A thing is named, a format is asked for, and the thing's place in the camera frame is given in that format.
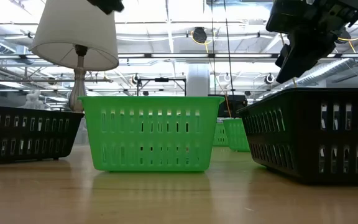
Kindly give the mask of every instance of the white pillar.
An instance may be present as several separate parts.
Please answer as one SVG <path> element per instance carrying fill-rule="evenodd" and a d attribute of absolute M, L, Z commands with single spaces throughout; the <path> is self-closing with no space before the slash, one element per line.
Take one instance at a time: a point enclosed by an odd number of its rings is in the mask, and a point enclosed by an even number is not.
<path fill-rule="evenodd" d="M 190 64 L 187 74 L 187 95 L 208 96 L 209 94 L 209 65 Z"/>

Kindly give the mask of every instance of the wooden table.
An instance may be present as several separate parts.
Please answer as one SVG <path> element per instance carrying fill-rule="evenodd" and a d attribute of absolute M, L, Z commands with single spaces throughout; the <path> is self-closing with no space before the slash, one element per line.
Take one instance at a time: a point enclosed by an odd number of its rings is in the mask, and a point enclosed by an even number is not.
<path fill-rule="evenodd" d="M 0 165 L 2 223 L 358 224 L 358 187 L 297 184 L 224 147 L 205 173 L 108 173 L 76 147 L 59 161 Z"/>

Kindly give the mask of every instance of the black plastic basket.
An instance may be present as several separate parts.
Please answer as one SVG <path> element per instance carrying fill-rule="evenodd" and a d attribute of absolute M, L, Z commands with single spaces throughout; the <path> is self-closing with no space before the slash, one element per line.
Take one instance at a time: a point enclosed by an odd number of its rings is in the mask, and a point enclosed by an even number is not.
<path fill-rule="evenodd" d="M 81 113 L 0 107 L 0 163 L 71 153 Z"/>
<path fill-rule="evenodd" d="M 358 184 L 358 89 L 284 90 L 239 112 L 254 161 L 302 182 Z"/>

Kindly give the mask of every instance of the ceiling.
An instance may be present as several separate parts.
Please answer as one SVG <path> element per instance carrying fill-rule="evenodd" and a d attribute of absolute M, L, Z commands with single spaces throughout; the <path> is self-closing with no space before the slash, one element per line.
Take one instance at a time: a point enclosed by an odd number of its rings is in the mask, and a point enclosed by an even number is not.
<path fill-rule="evenodd" d="M 0 0 L 0 43 L 16 49 L 17 54 L 24 54 L 25 47 L 30 47 L 32 38 L 37 32 L 46 0 Z M 205 0 L 123 0 L 125 9 L 115 14 L 117 46 L 119 54 L 138 53 L 166 53 L 166 54 L 205 54 L 205 45 L 195 43 L 191 38 L 191 31 L 195 27 L 204 27 L 209 40 L 212 40 L 213 31 L 215 41 L 208 45 L 209 53 L 225 54 L 278 54 L 282 48 L 279 35 L 265 29 L 269 19 L 272 1 L 228 1 L 225 8 L 220 1 L 210 7 L 211 1 Z M 358 37 L 357 25 L 348 28 L 352 38 Z M 349 44 L 338 45 L 335 52 L 349 51 Z M 189 71 L 192 63 L 211 63 L 208 60 L 200 62 L 185 58 L 130 58 L 120 59 L 120 66 L 107 72 L 92 72 L 88 79 L 108 79 L 110 82 L 87 82 L 86 87 L 92 89 L 112 89 L 114 91 L 94 91 L 93 95 L 128 95 L 133 94 L 135 86 L 131 78 L 137 74 L 141 78 L 170 77 L 183 78 Z M 73 70 L 53 66 L 42 60 L 31 64 L 18 60 L 0 60 L 0 67 L 17 74 L 18 77 L 38 79 L 73 79 Z M 241 61 L 235 60 L 229 64 L 228 60 L 220 60 L 210 68 L 211 89 L 215 89 L 214 74 L 219 84 L 228 87 L 231 82 L 225 77 L 232 74 L 233 86 L 236 89 L 269 89 L 264 83 L 269 73 L 276 75 L 279 68 L 274 60 Z M 344 71 L 325 79 L 326 86 L 358 86 L 358 77 L 342 82 L 337 81 L 343 76 L 355 71 Z M 0 72 L 0 78 L 17 78 L 12 74 Z M 54 86 L 48 83 L 26 84 L 26 88 L 40 89 L 70 89 L 73 82 L 57 83 Z M 0 85 L 0 88 L 11 88 Z M 144 89 L 167 89 L 170 91 L 150 92 L 150 95 L 184 95 L 180 86 L 174 82 L 150 82 Z"/>

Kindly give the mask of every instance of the white lampshade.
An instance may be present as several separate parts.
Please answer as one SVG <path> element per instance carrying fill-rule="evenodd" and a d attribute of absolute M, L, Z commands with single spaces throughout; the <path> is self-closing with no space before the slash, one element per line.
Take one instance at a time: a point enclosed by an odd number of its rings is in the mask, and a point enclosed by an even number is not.
<path fill-rule="evenodd" d="M 48 0 L 31 51 L 49 62 L 76 68 L 76 44 L 88 47 L 85 70 L 116 68 L 114 12 L 106 15 L 87 0 Z"/>

